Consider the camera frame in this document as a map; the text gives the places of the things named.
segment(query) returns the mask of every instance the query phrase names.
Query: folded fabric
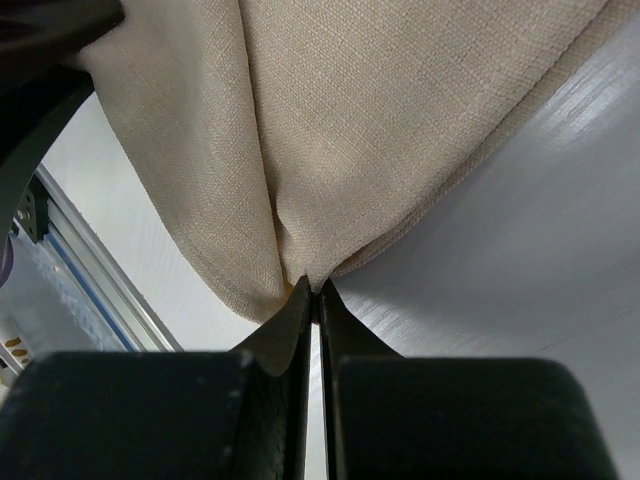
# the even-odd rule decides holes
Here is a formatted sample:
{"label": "folded fabric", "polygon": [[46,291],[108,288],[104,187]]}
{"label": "folded fabric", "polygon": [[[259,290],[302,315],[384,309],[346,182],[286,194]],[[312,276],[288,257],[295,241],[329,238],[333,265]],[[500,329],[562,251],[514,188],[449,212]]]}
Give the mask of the folded fabric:
{"label": "folded fabric", "polygon": [[183,255],[262,321],[405,233],[640,1],[123,4],[80,60]]}

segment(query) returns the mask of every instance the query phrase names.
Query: fabric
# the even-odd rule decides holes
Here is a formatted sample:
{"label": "fabric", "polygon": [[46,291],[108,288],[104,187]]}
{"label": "fabric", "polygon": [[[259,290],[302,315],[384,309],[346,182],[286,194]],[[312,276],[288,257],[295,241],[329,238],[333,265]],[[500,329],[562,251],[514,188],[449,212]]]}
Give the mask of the fabric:
{"label": "fabric", "polygon": [[371,259],[640,0],[124,0],[80,55],[167,230],[233,310]]}

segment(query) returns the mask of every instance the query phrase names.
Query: bolt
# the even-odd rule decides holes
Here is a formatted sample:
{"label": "bolt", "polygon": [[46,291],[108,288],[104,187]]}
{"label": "bolt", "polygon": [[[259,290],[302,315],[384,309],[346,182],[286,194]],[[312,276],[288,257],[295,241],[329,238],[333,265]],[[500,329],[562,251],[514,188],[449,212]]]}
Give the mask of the bolt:
{"label": "bolt", "polygon": [[27,210],[26,208],[21,208],[20,210],[18,210],[16,215],[18,216],[18,220],[22,220],[22,221],[29,220],[29,218],[31,218],[31,214],[29,213],[29,210]]}

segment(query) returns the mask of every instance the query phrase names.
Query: metal strip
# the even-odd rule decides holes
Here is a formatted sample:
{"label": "metal strip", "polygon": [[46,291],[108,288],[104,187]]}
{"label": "metal strip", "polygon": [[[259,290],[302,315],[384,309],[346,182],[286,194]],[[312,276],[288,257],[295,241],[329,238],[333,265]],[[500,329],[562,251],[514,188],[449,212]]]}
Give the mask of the metal strip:
{"label": "metal strip", "polygon": [[44,165],[36,175],[49,193],[50,232],[68,255],[91,293],[135,349],[182,348],[144,300]]}

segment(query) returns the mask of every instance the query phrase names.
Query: towel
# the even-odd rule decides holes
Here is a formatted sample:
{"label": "towel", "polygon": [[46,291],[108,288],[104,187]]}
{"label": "towel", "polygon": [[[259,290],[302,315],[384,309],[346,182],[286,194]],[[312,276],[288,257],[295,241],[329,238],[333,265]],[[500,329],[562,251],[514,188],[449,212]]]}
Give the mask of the towel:
{"label": "towel", "polygon": [[124,0],[79,61],[182,254],[264,321],[408,231],[639,4]]}

